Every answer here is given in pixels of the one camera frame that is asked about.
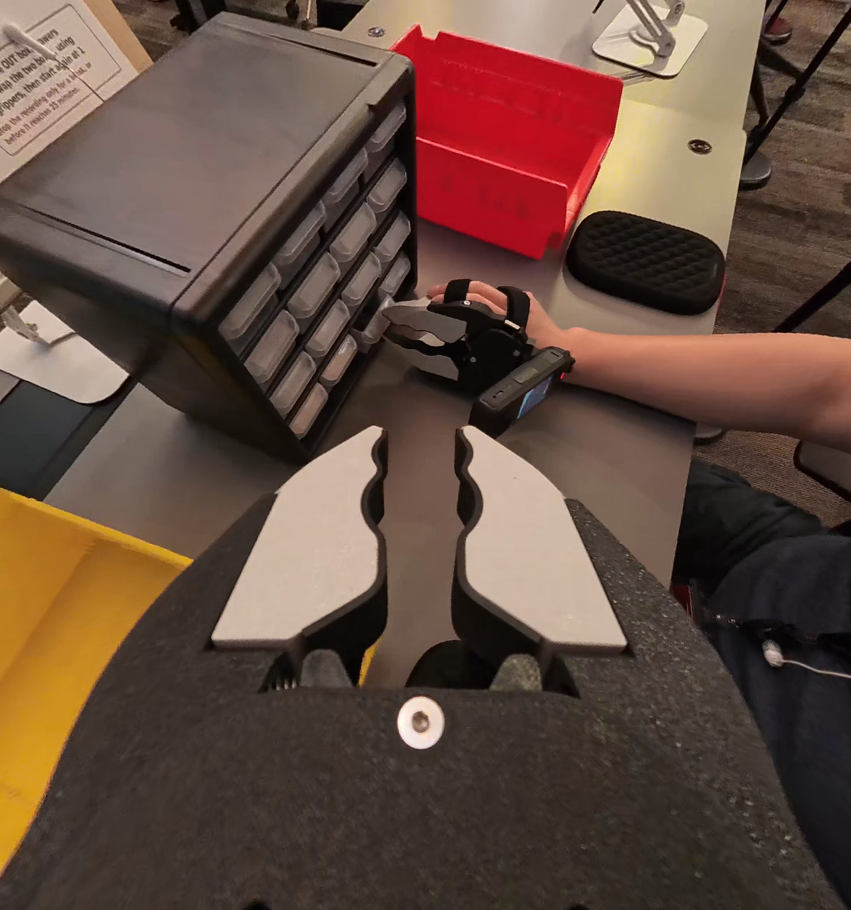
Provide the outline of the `person's right forearm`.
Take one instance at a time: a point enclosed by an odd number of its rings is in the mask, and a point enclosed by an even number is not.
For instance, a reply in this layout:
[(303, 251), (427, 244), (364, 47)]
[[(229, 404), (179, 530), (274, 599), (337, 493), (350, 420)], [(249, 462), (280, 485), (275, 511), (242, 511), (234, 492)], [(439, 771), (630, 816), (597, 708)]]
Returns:
[(568, 380), (727, 430), (851, 454), (851, 339), (798, 333), (630, 336), (558, 329)]

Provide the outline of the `white metal desk stand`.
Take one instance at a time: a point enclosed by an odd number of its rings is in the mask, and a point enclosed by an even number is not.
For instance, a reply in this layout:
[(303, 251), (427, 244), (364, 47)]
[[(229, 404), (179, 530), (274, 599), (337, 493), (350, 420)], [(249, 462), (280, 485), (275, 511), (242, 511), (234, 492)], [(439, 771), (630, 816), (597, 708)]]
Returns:
[(637, 74), (675, 78), (708, 30), (707, 22), (687, 13), (686, 6), (685, 1), (666, 6), (626, 1), (593, 42), (593, 55)]

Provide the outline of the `person's right hand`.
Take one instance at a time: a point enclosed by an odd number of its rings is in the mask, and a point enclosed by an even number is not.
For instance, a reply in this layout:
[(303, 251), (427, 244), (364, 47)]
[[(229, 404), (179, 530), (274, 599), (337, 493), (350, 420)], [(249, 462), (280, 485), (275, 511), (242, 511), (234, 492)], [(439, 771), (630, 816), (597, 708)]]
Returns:
[[(443, 284), (436, 284), (427, 290), (425, 296), (433, 302), (442, 303), (447, 299), (447, 292), (450, 290), (462, 290), (466, 284), (466, 293), (464, 300), (478, 302), (486, 305), (493, 312), (502, 316), (507, 314), (507, 296), (506, 294), (483, 281), (454, 279)], [(561, 347), (570, 349), (571, 339), (568, 331), (556, 325), (555, 321), (548, 315), (540, 301), (530, 292), (525, 292), (529, 302), (529, 318), (525, 324), (526, 334), (536, 343), (537, 347)]]

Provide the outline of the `yellow plastic bin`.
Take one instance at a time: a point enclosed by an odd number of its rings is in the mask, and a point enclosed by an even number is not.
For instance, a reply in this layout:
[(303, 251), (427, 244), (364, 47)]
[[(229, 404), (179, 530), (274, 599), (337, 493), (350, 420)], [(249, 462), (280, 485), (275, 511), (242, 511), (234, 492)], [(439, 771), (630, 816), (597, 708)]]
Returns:
[(0, 873), (104, 668), (191, 563), (0, 488)]

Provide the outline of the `red plastic bin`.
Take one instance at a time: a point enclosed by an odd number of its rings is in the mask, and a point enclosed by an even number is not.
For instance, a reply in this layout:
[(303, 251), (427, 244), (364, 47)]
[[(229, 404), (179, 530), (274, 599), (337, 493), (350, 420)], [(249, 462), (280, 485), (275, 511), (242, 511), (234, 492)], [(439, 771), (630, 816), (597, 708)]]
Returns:
[(622, 81), (419, 25), (391, 49), (415, 70), (418, 216), (533, 260), (559, 248), (611, 146)]

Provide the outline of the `black ribbed pad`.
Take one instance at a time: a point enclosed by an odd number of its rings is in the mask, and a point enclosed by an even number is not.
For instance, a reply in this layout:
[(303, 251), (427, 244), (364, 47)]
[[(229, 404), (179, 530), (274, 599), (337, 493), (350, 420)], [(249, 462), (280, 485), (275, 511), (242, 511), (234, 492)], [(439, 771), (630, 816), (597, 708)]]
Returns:
[(592, 290), (676, 316), (711, 309), (726, 279), (725, 256), (710, 238), (616, 210), (596, 211), (580, 222), (565, 265)]

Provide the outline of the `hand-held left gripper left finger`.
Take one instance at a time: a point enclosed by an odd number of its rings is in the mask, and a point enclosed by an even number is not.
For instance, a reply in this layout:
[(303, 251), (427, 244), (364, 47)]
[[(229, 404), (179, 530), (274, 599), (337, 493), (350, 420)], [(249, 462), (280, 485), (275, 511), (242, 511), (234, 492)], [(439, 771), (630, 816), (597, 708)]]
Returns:
[(216, 623), (219, 649), (362, 655), (386, 629), (387, 432), (369, 427), (275, 495)]

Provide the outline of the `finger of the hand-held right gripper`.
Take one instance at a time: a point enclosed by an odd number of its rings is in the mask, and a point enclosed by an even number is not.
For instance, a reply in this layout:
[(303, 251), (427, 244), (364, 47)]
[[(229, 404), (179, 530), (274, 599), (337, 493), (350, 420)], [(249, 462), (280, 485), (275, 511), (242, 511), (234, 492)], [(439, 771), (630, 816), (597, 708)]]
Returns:
[(417, 330), (391, 330), (390, 341), (418, 370), (442, 380), (460, 381), (465, 342), (445, 342), (430, 332)]
[(407, 301), (386, 301), (382, 314), (391, 328), (409, 333), (429, 334), (437, 339), (461, 339), (467, 334), (464, 320), (429, 309), (426, 298)]

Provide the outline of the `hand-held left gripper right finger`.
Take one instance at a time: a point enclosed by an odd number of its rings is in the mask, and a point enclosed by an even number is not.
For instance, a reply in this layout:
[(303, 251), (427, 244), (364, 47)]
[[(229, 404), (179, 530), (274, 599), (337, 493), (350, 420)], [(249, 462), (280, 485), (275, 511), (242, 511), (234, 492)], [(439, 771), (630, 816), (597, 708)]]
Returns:
[(624, 631), (561, 491), (473, 426), (459, 480), (452, 621), (479, 655), (622, 654)]

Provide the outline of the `black drawer cabinet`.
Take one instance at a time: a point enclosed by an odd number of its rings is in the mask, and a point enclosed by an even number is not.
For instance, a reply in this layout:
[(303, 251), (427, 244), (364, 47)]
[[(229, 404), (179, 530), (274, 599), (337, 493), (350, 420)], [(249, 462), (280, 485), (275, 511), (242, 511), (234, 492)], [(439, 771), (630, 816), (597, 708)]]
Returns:
[[(200, 28), (0, 187), (0, 271), (190, 418), (310, 461), (218, 332), (416, 80), (396, 52), (234, 14)], [(416, 176), (412, 198), (417, 282)]]

